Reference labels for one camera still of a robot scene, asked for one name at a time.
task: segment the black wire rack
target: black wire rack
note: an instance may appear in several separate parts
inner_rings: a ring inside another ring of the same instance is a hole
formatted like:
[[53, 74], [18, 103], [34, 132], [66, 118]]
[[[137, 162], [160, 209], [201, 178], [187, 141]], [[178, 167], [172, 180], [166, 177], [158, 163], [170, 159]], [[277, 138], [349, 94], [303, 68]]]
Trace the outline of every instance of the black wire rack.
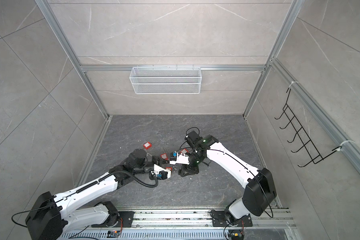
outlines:
[[[301, 141], [301, 143], [303, 144], [302, 147], [300, 147], [297, 151], [291, 151], [291, 152], [298, 152], [298, 151], [300, 151], [302, 148], [305, 148], [305, 150], [307, 151], [309, 157], [311, 158], [311, 160], [310, 160], [309, 162], [307, 162], [307, 164], [305, 164], [305, 165], [303, 165], [303, 166], [300, 166], [300, 165], [298, 165], [298, 166], [299, 166], [299, 167], [305, 167], [305, 166], [307, 166], [308, 164], [310, 164], [311, 162], [313, 162], [314, 164], [318, 164], [319, 162], [323, 161], [324, 159], [326, 159], [327, 157], [331, 156], [331, 155], [334, 154], [335, 152], [339, 151], [339, 149], [341, 149], [341, 146], [338, 146], [338, 147], [335, 147], [334, 149], [332, 149], [332, 150], [331, 150], [331, 153], [328, 154], [328, 155], [325, 156], [325, 157], [323, 157], [323, 156], [321, 155], [321, 153], [317, 150], [317, 147], [316, 147], [315, 144], [313, 143], [311, 137], [308, 135], [307, 131], [305, 131], [305, 129], [304, 129], [304, 127], [302, 126], [302, 124], [300, 123], [299, 119], [296, 117], [296, 115], [293, 113], [292, 109], [291, 109], [291, 108], [289, 107], [289, 105], [288, 105], [288, 99], [289, 99], [289, 95], [290, 95], [290, 93], [291, 93], [291, 89], [290, 89], [290, 88], [288, 88], [287, 93], [288, 93], [288, 97], [287, 97], [287, 100], [285, 101], [285, 104], [284, 104], [284, 107], [283, 107], [283, 113], [280, 115], [280, 117], [275, 118], [275, 119], [278, 120], [278, 119], [280, 119], [283, 115], [285, 115], [285, 116], [288, 118], [289, 122], [288, 122], [288, 124], [287, 124], [285, 127], [280, 127], [280, 129], [285, 129], [286, 127], [288, 127], [289, 124], [291, 124], [292, 127], [293, 127], [293, 129], [294, 129], [295, 132], [296, 132], [296, 133], [295, 133], [295, 136], [294, 136], [293, 139], [292, 139], [292, 141], [288, 141], [288, 140], [287, 140], [287, 142], [292, 143], [293, 141], [295, 141], [296, 136], [298, 136], [299, 139], [300, 139], [300, 141]], [[289, 111], [291, 111], [291, 113], [292, 113], [292, 115], [293, 115], [292, 118], [290, 118], [290, 117], [288, 116], [288, 114], [285, 112], [287, 109], [289, 109]], [[296, 127], [296, 126], [293, 124], [293, 122], [292, 122], [293, 119], [296, 119], [296, 121], [299, 123], [300, 127]], [[299, 132], [301, 132], [301, 134], [304, 132], [304, 133], [306, 134], [306, 136], [308, 137], [309, 140], [304, 143], [304, 141], [302, 140], [302, 137], [300, 136]], [[313, 145], [313, 147], [316, 149], [317, 154], [318, 154], [317, 156], [312, 157], [312, 155], [309, 153], [309, 151], [308, 151], [308, 149], [307, 149], [307, 144], [308, 144], [308, 143], [311, 143], [311, 144]]]

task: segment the dark gray floor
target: dark gray floor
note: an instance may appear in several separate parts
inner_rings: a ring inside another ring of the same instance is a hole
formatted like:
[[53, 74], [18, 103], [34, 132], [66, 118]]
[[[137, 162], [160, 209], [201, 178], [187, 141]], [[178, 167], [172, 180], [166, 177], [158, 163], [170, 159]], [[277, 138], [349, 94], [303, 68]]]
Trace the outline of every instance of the dark gray floor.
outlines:
[[[196, 126], [200, 135], [212, 135], [236, 156], [250, 165], [262, 165], [254, 148], [250, 132], [241, 115], [115, 115], [93, 163], [87, 181], [118, 165], [136, 148], [147, 141], [160, 144], [148, 149], [151, 155], [177, 150], [184, 142], [185, 131]], [[177, 171], [159, 186], [150, 189], [131, 182], [110, 192], [95, 202], [111, 201], [117, 206], [206, 206], [228, 205], [243, 196], [243, 188], [221, 166], [212, 162], [200, 164], [200, 173], [181, 178]], [[144, 182], [152, 182], [147, 175], [138, 175]]]

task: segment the white wire basket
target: white wire basket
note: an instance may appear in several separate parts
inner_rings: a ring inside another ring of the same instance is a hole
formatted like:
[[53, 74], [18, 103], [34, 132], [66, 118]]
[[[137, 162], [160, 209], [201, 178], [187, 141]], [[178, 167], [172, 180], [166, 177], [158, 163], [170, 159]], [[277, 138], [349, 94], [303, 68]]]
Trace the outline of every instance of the white wire basket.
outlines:
[[136, 94], [200, 93], [202, 72], [193, 66], [144, 66], [129, 76]]

